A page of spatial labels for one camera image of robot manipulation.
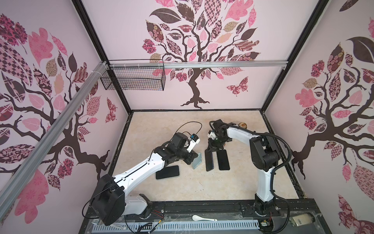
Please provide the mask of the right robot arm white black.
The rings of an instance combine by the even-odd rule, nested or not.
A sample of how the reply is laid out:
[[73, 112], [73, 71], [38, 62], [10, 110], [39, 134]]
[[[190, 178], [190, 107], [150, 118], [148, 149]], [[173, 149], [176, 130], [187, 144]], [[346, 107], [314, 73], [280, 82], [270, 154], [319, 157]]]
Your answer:
[[266, 216], [276, 206], [280, 199], [274, 192], [274, 176], [276, 171], [285, 166], [278, 164], [280, 148], [277, 141], [284, 146], [288, 144], [280, 137], [271, 133], [250, 131], [222, 120], [210, 121], [211, 130], [208, 134], [208, 147], [205, 150], [206, 170], [214, 168], [213, 153], [216, 153], [220, 170], [229, 170], [228, 154], [224, 146], [227, 142], [237, 140], [250, 147], [251, 160], [258, 171], [257, 192], [255, 194], [254, 210], [259, 216]]

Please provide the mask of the black phone clear case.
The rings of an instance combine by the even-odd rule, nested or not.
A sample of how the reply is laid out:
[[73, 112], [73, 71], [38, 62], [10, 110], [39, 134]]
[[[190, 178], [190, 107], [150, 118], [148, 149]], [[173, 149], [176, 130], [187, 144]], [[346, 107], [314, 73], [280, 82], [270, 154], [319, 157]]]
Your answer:
[[206, 162], [206, 171], [207, 172], [214, 169], [213, 152], [209, 149], [205, 150], [205, 162]]

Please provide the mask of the black smartphone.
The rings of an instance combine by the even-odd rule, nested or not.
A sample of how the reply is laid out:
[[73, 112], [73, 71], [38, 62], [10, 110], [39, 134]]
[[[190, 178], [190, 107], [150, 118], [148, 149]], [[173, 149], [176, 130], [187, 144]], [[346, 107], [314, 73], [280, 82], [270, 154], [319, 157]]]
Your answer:
[[229, 171], [230, 170], [228, 154], [227, 154], [227, 151], [225, 149], [217, 151], [217, 160], [218, 160], [220, 171]]

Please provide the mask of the light blue phone case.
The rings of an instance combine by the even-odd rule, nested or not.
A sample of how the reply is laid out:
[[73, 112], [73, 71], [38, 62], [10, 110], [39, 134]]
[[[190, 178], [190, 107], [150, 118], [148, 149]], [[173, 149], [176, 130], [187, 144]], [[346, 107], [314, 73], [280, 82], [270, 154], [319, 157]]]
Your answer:
[[198, 153], [198, 156], [192, 161], [191, 166], [195, 170], [202, 163], [202, 154]]

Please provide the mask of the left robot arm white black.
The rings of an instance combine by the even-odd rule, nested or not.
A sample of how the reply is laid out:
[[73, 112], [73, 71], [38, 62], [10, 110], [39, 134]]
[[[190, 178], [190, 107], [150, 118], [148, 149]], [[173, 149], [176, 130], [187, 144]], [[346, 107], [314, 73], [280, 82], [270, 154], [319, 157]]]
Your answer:
[[129, 196], [130, 192], [149, 176], [176, 161], [183, 160], [190, 165], [198, 157], [193, 148], [199, 142], [196, 134], [187, 137], [177, 132], [170, 141], [156, 147], [149, 157], [133, 168], [115, 176], [102, 176], [89, 201], [98, 219], [109, 226], [125, 215], [148, 218], [152, 202], [143, 194]]

